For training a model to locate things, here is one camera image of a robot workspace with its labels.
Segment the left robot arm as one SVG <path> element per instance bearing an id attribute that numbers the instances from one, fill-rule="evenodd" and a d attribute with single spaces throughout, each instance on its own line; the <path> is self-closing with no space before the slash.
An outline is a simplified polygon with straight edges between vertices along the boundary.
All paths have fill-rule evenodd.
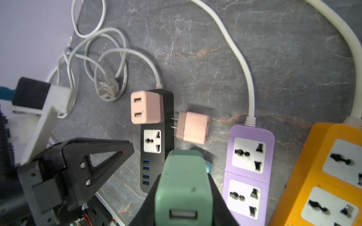
<path id="1" fill-rule="evenodd" d="M 134 153 L 124 140 L 73 138 L 49 145 L 58 114 L 70 111 L 72 89 L 33 81 L 18 84 L 1 116 L 1 225 L 67 226 L 82 206 Z"/>

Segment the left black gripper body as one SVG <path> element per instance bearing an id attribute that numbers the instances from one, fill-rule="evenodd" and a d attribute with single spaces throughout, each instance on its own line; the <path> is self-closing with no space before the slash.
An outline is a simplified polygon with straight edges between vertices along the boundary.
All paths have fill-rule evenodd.
<path id="1" fill-rule="evenodd" d="M 85 170 L 1 167 L 2 226 L 68 226 L 81 217 Z"/>

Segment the green plug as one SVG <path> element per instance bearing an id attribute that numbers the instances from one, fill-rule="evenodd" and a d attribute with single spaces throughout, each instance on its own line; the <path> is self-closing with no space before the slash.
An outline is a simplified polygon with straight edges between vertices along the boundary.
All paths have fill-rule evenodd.
<path id="1" fill-rule="evenodd" d="M 172 150 L 166 158 L 155 195 L 157 226 L 210 226 L 213 195 L 203 155 Z"/>

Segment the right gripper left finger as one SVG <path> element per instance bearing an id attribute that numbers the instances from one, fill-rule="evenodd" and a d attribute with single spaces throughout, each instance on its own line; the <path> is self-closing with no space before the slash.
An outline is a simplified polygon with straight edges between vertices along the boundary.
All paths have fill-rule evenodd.
<path id="1" fill-rule="evenodd" d="M 148 196 L 129 226 L 155 226 L 155 195 L 161 178 L 158 175 Z"/>

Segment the pink plug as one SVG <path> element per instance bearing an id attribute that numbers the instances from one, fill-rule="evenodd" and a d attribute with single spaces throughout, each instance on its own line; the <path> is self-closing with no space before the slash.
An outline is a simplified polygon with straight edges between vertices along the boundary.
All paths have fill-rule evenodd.
<path id="1" fill-rule="evenodd" d="M 172 118 L 177 126 L 176 138 L 186 142 L 204 145 L 208 140 L 211 117 L 193 112 L 180 112 L 178 118 Z"/>
<path id="2" fill-rule="evenodd" d="M 131 120 L 133 124 L 155 124 L 164 120 L 164 98 L 151 91 L 131 94 Z"/>

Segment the purple power strip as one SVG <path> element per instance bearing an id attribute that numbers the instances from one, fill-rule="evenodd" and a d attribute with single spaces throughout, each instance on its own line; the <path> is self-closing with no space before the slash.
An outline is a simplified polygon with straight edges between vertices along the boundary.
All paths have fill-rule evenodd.
<path id="1" fill-rule="evenodd" d="M 230 130 L 222 197 L 241 226 L 266 224 L 275 138 L 266 129 Z"/>

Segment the teal plug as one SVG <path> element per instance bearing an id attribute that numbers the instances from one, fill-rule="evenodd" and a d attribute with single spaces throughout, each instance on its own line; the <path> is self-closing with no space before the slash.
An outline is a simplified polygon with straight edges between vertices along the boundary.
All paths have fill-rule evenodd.
<path id="1" fill-rule="evenodd" d="M 212 163 L 207 159 L 205 155 L 203 155 L 205 164 L 206 164 L 206 172 L 209 174 L 212 168 Z"/>

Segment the black power strip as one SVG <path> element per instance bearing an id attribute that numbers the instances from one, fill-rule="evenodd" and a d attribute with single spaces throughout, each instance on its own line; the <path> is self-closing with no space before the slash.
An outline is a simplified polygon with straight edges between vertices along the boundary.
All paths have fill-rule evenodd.
<path id="1" fill-rule="evenodd" d="M 156 178 L 162 173 L 168 154 L 174 149 L 173 93 L 163 89 L 152 91 L 164 98 L 164 121 L 140 126 L 140 188 L 145 193 L 150 192 Z"/>

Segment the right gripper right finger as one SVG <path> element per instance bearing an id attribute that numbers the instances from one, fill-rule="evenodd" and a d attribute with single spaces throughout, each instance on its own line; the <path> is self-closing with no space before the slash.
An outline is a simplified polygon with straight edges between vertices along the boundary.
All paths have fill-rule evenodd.
<path id="1" fill-rule="evenodd" d="M 208 174 L 208 179 L 213 195 L 212 226 L 239 226 L 227 208 L 227 205 L 210 174 Z"/>

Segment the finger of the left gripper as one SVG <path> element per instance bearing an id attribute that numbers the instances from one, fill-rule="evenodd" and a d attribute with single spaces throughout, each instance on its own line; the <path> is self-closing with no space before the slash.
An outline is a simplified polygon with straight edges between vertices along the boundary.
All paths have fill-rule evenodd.
<path id="1" fill-rule="evenodd" d="M 126 140 L 74 138 L 54 144 L 18 168 L 36 226 L 68 226 L 82 206 L 134 153 Z"/>

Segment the orange power strip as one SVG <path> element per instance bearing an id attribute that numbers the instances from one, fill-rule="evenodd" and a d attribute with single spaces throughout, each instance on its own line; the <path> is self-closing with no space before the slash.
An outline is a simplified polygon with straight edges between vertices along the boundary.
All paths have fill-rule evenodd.
<path id="1" fill-rule="evenodd" d="M 271 226 L 362 223 L 362 127 L 315 124 L 270 220 Z"/>

